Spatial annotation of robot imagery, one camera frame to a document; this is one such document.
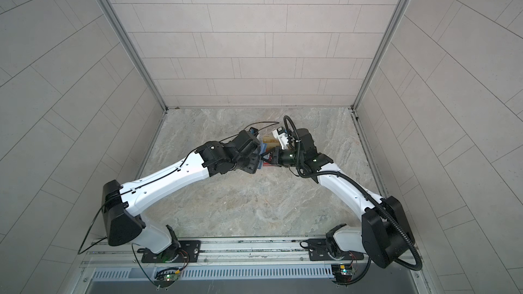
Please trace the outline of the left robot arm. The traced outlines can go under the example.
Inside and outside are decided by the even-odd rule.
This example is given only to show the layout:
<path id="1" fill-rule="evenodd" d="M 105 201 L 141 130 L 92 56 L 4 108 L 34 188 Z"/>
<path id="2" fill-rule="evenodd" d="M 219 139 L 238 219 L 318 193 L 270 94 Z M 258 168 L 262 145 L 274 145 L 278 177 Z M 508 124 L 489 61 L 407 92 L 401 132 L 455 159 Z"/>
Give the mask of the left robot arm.
<path id="1" fill-rule="evenodd" d="M 138 244 L 159 254 L 177 242 L 174 231 L 158 225 L 144 212 L 185 186 L 217 174 L 241 170 L 254 174 L 259 165 L 258 130 L 242 130 L 227 143 L 209 141 L 186 158 L 144 178 L 120 184 L 107 182 L 102 189 L 102 217 L 109 246 Z"/>

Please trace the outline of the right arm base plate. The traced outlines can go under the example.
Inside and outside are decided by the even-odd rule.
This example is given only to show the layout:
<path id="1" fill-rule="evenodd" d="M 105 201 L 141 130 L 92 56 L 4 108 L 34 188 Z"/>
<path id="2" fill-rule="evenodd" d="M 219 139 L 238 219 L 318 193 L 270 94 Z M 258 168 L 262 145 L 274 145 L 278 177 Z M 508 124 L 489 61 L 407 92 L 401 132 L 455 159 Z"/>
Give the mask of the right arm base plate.
<path id="1" fill-rule="evenodd" d="M 300 246 L 309 252 L 311 261 L 361 261 L 364 254 L 354 251 L 342 251 L 333 240 L 313 238 L 303 240 Z"/>

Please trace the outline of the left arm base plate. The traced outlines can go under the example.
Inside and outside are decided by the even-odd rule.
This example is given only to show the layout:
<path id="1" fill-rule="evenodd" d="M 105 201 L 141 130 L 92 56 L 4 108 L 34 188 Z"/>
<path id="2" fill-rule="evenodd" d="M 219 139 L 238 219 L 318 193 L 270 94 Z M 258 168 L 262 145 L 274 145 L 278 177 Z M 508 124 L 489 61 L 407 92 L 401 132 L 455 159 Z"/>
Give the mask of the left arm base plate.
<path id="1" fill-rule="evenodd" d="M 141 262 L 145 264 L 181 264 L 195 263 L 200 254 L 201 242 L 199 240 L 181 240 L 180 247 L 168 247 L 162 253 L 152 253 L 149 249 L 138 249 L 142 254 Z"/>

